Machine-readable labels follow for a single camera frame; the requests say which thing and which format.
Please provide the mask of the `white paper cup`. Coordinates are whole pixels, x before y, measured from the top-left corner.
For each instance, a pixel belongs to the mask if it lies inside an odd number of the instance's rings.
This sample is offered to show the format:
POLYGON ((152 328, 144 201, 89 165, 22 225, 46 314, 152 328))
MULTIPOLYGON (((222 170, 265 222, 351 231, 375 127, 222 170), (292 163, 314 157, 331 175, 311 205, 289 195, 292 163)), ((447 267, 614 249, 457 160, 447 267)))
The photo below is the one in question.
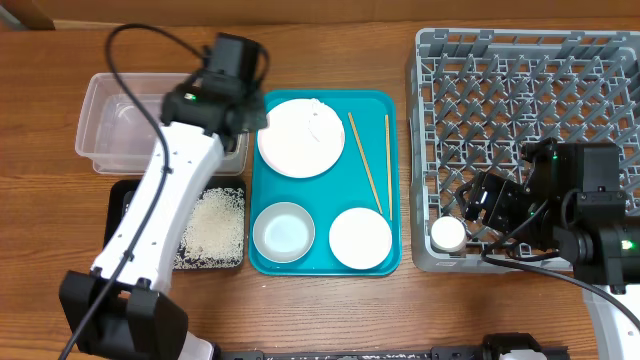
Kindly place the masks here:
POLYGON ((439 251, 455 253, 466 244, 466 230, 461 221, 452 216, 442 216, 430 229, 431 244, 439 251))

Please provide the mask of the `small white plate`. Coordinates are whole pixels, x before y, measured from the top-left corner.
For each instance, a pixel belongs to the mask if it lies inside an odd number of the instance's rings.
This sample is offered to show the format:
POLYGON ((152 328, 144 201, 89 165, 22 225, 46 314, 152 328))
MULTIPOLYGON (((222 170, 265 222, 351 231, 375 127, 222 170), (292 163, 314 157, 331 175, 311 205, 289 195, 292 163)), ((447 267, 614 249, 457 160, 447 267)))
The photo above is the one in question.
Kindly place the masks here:
POLYGON ((329 246, 336 259, 346 267, 372 269, 391 252, 391 228, 376 211, 351 208, 339 214, 331 224, 329 246))

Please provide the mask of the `grey bowl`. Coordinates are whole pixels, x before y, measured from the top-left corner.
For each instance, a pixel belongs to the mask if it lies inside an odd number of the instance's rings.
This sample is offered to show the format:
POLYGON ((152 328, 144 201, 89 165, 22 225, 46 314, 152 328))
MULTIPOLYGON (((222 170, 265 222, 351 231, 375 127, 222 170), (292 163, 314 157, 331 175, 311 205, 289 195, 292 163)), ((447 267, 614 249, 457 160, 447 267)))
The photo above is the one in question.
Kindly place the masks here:
POLYGON ((311 249, 315 224, 302 206, 279 202, 266 207, 257 216, 252 239, 262 257, 274 263, 292 263, 311 249))

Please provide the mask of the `white tissue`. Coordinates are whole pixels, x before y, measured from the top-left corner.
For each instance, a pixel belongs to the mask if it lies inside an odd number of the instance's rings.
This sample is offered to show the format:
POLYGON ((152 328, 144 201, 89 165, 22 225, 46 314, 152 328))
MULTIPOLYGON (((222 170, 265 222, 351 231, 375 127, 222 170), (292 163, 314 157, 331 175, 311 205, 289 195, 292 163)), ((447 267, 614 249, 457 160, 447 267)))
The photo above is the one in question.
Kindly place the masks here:
POLYGON ((309 99, 308 129, 317 142, 327 140, 331 135, 332 109, 318 99, 309 99))

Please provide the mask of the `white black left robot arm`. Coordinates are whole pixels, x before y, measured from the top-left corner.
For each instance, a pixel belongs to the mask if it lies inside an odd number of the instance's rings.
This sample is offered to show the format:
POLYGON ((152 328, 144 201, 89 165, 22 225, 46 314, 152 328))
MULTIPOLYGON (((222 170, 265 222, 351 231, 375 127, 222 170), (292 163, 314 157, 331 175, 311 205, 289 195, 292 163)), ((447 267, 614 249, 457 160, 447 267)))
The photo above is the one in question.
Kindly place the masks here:
POLYGON ((183 82, 152 120, 157 141, 127 212, 89 273, 70 271, 59 291, 73 348, 108 359, 213 359, 167 295, 174 258, 227 141, 266 126, 260 84, 183 82))

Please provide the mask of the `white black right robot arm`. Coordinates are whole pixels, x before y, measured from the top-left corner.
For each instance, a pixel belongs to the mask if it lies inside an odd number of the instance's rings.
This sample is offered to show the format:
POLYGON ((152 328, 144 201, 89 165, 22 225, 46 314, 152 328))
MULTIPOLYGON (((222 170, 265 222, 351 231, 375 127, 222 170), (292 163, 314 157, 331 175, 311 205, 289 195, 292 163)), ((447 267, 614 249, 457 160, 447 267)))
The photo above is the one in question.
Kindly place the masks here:
POLYGON ((456 189, 462 216, 501 232, 484 262, 583 290, 598 355, 639 356, 639 219, 626 212, 613 143, 526 144, 526 180, 478 172, 456 189))

